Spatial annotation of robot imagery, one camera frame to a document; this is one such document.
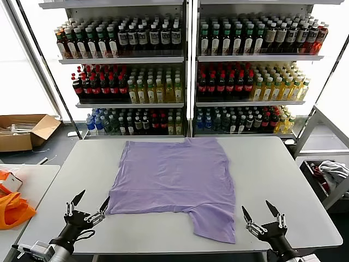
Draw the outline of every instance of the shelf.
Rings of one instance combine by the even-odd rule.
[[[169,57],[118,57],[118,58],[87,58],[62,59],[61,64],[149,64],[149,63],[182,63],[183,56]]]
[[[303,105],[305,101],[242,101],[242,102],[196,102],[203,106],[266,106],[266,105]]]
[[[184,103],[168,104],[80,104],[77,108],[182,108]]]
[[[230,61],[319,61],[323,56],[311,55],[250,55],[250,56],[198,56],[199,62]]]
[[[200,4],[341,4],[344,0],[200,0]]]
[[[57,8],[98,8],[98,7],[136,7],[148,5],[182,5],[183,0],[67,0],[39,3],[43,9]]]

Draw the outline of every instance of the bottle label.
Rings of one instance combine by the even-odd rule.
[[[143,91],[138,91],[138,97],[140,98],[140,103],[144,104],[145,103],[145,98],[144,98],[144,92]]]
[[[181,126],[176,126],[176,134],[181,135],[182,134],[182,127]]]
[[[227,56],[229,54],[230,39],[223,40],[222,56]]]
[[[279,92],[280,92],[280,89],[278,88],[274,89],[272,93],[272,97],[270,98],[270,101],[275,101],[278,97]]]
[[[294,41],[296,41],[296,36],[297,36],[297,30],[288,30],[288,35],[285,39],[285,42],[288,43],[293,43]]]
[[[218,52],[218,46],[219,46],[219,39],[213,39],[212,40],[212,48],[211,48],[211,55],[216,56]]]
[[[225,89],[227,92],[233,92],[234,86],[226,86]]]
[[[252,86],[244,85],[244,90],[247,91],[247,92],[251,92],[252,91]]]
[[[111,54],[113,55],[113,57],[118,57],[118,47],[116,46],[116,42],[115,41],[110,41],[109,42],[110,45],[110,50],[111,50]]]
[[[260,95],[261,95],[261,89],[256,89],[255,94],[253,96],[253,101],[260,100]]]
[[[245,47],[244,47],[244,55],[250,53],[251,45],[252,45],[252,39],[251,38],[246,39]]]
[[[268,101],[269,95],[270,95],[270,88],[265,89],[262,100],[263,101]]]
[[[201,55],[202,56],[207,55],[207,48],[208,48],[208,39],[202,39],[201,40]]]
[[[119,43],[122,46],[126,46],[129,44],[129,38],[127,37],[127,33],[118,33]]]
[[[230,126],[230,134],[235,133],[236,126]]]
[[[125,135],[125,133],[126,133],[125,127],[120,127],[120,132],[122,135]]]
[[[154,104],[154,92],[148,91],[149,103]]]
[[[306,37],[308,36],[308,33],[309,31],[299,30],[296,41],[299,43],[304,43],[306,40]]]
[[[94,45],[94,42],[88,42],[87,44],[91,51],[92,58],[98,58],[98,54],[97,54],[97,50],[96,50],[96,46]]]
[[[134,135],[135,132],[134,132],[134,130],[133,130],[133,127],[128,127],[128,128],[129,128],[129,133],[130,133],[130,135]]]
[[[138,45],[137,33],[128,33],[130,45]]]
[[[150,32],[150,37],[151,37],[151,44],[152,45],[158,45],[159,42],[159,32]]]
[[[105,46],[105,43],[100,41],[98,42],[100,52],[102,54],[103,58],[108,58],[108,52],[107,52],[107,47]]]
[[[240,44],[241,44],[240,38],[237,38],[234,40],[233,51],[232,51],[233,55],[237,55],[239,53]]]
[[[146,32],[138,32],[138,41],[140,42],[140,45],[148,44],[147,33]]]
[[[176,95],[176,103],[180,103],[180,101],[182,100],[182,91],[175,90],[174,94]]]
[[[255,49],[253,53],[260,53],[262,48],[263,38],[258,38],[256,40]]]
[[[133,92],[133,91],[130,92],[130,98],[131,98],[131,102],[132,102],[133,104],[136,104],[136,103],[137,103],[136,93],[135,93],[135,92]]]
[[[68,43],[68,47],[69,47],[69,50],[70,50],[70,53],[71,53],[72,57],[73,57],[74,59],[79,58],[79,56],[78,56],[78,54],[77,54],[77,51],[76,51],[76,49],[75,49],[74,43]]]
[[[173,45],[179,45],[182,42],[182,36],[180,31],[172,31],[172,43]]]
[[[157,91],[158,103],[162,104],[164,102],[162,91]]]
[[[281,96],[281,101],[287,101],[287,97],[288,97],[288,94],[290,93],[290,89],[289,88],[286,88],[284,90],[284,93],[282,94]]]
[[[173,130],[174,128],[169,126],[169,135],[173,135]]]
[[[283,43],[285,41],[287,30],[278,30],[275,36],[275,42]]]
[[[77,47],[79,48],[82,58],[88,58],[85,45],[82,42],[78,42]]]
[[[161,43],[168,45],[171,42],[171,34],[169,31],[161,32]]]
[[[243,85],[235,85],[235,91],[240,92],[242,91]]]
[[[239,126],[238,134],[241,134],[244,131],[245,126]]]

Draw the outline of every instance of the gray table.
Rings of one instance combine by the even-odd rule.
[[[126,139],[88,140],[76,143],[20,242],[50,241],[63,229],[65,202],[83,189],[77,206],[94,212],[108,196]],[[141,139],[183,141],[183,139]],[[193,234],[184,213],[110,215],[95,227],[96,234],[75,245],[75,253],[239,253],[263,252],[269,246],[246,229],[244,205],[260,223],[273,221],[265,200],[286,214],[287,239],[293,248],[334,247],[342,238],[279,138],[219,138],[231,160],[236,187],[236,244],[221,243]]]
[[[0,164],[9,170],[17,170],[14,174],[23,181],[19,189],[21,198],[27,199],[33,208],[37,208],[47,189],[55,179],[59,165],[9,165]],[[0,231],[0,261],[3,261],[10,251],[11,245],[16,244],[25,230],[28,222],[8,230]]]

